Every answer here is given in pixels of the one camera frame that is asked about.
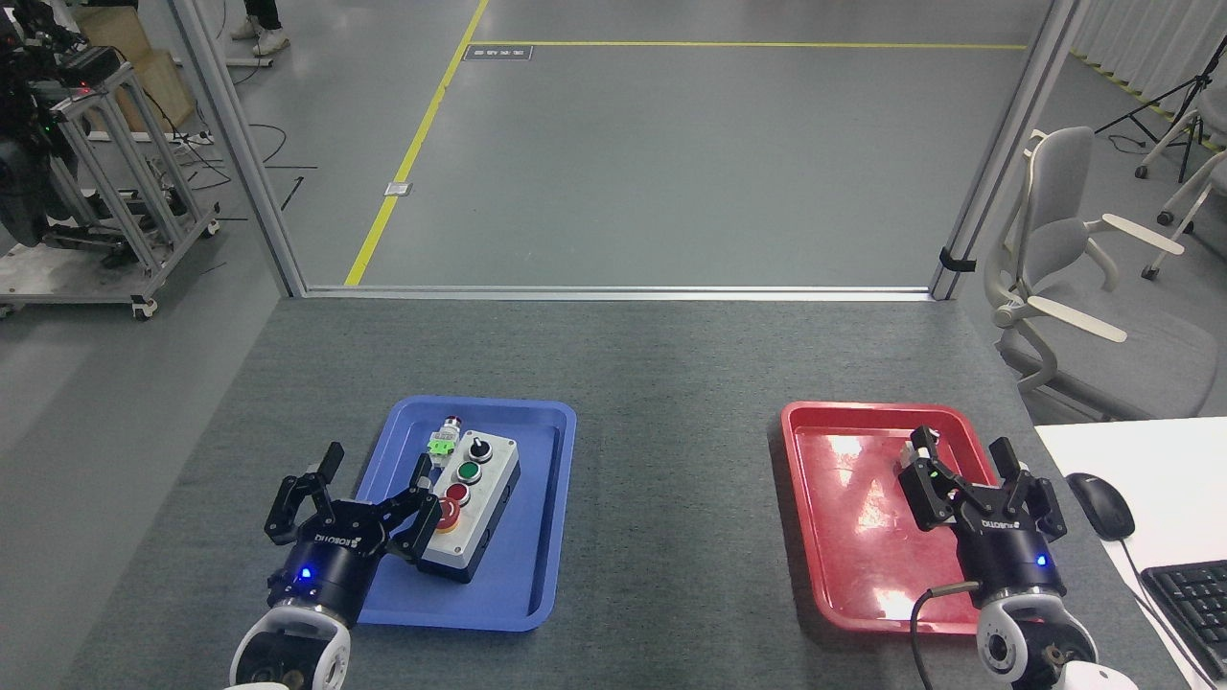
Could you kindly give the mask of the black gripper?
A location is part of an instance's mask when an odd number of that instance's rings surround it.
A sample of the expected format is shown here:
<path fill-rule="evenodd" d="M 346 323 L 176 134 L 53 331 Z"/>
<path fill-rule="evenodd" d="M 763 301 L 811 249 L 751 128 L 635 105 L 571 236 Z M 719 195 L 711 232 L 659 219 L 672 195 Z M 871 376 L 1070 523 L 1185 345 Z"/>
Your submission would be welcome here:
<path fill-rule="evenodd" d="M 267 578 L 267 607 L 321 607 L 346 629 L 355 629 L 382 555 L 418 564 L 434 537 L 442 506 L 429 483 L 432 460 L 421 453 L 409 485 L 382 501 L 380 521 L 335 518 L 328 487 L 342 459 L 342 444 L 333 442 L 315 467 L 280 483 L 265 534 L 272 544 L 294 545 L 285 566 Z M 297 538 L 294 516 L 308 496 L 319 518 L 307 521 Z"/>
<path fill-rule="evenodd" d="M 948 523 L 957 532 L 957 561 L 964 580 L 978 584 L 973 607 L 1034 588 L 1066 595 L 1044 539 L 1067 533 L 1052 480 L 1031 474 L 1009 437 L 993 441 L 993 460 L 1000 512 L 1009 521 L 987 519 L 998 506 L 995 476 L 960 474 L 937 432 L 915 428 L 902 451 L 898 483 L 917 527 L 929 532 Z"/>

